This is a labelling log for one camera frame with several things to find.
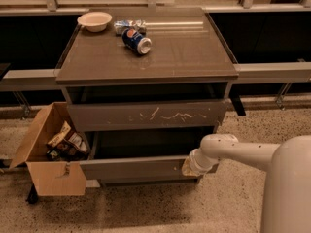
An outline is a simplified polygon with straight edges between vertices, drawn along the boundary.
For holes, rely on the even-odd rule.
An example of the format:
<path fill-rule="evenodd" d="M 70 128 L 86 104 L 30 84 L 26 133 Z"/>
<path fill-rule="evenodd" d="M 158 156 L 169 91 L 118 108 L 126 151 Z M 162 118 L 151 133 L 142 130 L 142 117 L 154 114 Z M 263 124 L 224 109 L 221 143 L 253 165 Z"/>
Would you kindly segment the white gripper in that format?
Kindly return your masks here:
<path fill-rule="evenodd" d="M 208 150 L 194 149 L 182 165 L 182 174 L 187 177 L 201 176 L 211 171 L 219 162 L 219 158 L 211 156 Z"/>

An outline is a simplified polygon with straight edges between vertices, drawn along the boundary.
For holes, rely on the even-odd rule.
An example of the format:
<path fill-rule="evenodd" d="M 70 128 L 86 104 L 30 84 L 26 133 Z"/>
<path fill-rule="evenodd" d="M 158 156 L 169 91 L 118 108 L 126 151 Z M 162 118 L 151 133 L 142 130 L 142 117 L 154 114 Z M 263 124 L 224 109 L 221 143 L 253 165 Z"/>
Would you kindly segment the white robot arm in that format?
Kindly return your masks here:
<path fill-rule="evenodd" d="M 190 152 L 185 176 L 201 176 L 231 159 L 266 173 L 260 233 L 311 233 L 311 136 L 282 144 L 244 143 L 231 134 L 210 134 Z"/>

